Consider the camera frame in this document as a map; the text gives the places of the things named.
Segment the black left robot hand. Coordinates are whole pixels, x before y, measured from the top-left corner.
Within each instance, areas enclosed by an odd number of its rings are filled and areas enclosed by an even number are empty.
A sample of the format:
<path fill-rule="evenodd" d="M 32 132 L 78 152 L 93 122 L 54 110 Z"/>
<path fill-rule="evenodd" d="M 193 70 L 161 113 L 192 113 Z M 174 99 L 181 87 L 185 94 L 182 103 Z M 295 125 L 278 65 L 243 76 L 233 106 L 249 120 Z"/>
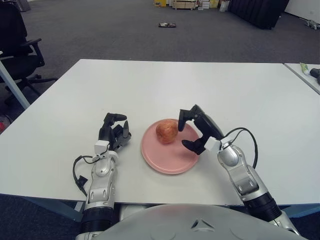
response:
<path fill-rule="evenodd" d="M 117 152 L 129 142 L 131 137 L 127 116 L 108 112 L 99 130 L 94 152 L 96 155 L 104 155 L 108 151 Z"/>

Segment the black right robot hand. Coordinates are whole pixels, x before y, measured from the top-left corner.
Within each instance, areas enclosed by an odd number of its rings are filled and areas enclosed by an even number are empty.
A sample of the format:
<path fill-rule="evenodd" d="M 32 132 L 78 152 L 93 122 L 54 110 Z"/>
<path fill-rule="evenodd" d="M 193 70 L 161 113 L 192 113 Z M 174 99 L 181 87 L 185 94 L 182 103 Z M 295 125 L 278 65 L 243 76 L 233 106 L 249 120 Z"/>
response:
<path fill-rule="evenodd" d="M 188 150 L 200 155 L 205 149 L 205 144 L 210 137 L 221 140 L 225 136 L 217 124 L 205 112 L 195 104 L 190 110 L 181 109 L 178 118 L 178 131 L 182 132 L 187 121 L 192 121 L 197 129 L 202 133 L 202 137 L 195 141 L 182 140 L 182 145 Z"/>

